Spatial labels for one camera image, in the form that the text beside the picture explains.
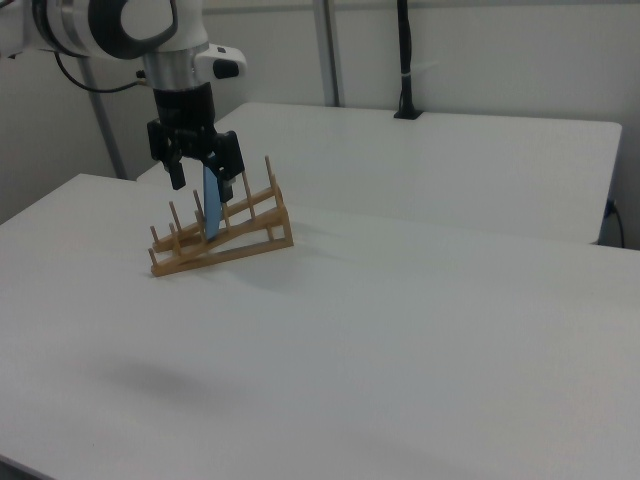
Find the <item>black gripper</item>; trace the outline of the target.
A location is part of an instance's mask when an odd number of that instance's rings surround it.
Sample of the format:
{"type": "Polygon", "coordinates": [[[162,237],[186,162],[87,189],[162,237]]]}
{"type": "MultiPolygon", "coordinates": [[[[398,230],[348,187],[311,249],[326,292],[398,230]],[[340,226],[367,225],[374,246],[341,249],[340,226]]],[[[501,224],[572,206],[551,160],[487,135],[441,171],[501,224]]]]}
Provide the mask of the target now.
{"type": "Polygon", "coordinates": [[[158,118],[147,124],[151,158],[162,162],[172,188],[186,185],[182,156],[205,159],[205,193],[216,192],[221,203],[231,200],[232,185],[245,165],[237,134],[215,131],[211,84],[179,91],[154,89],[153,95],[158,118]],[[169,141],[178,141],[180,149],[169,141]]]}

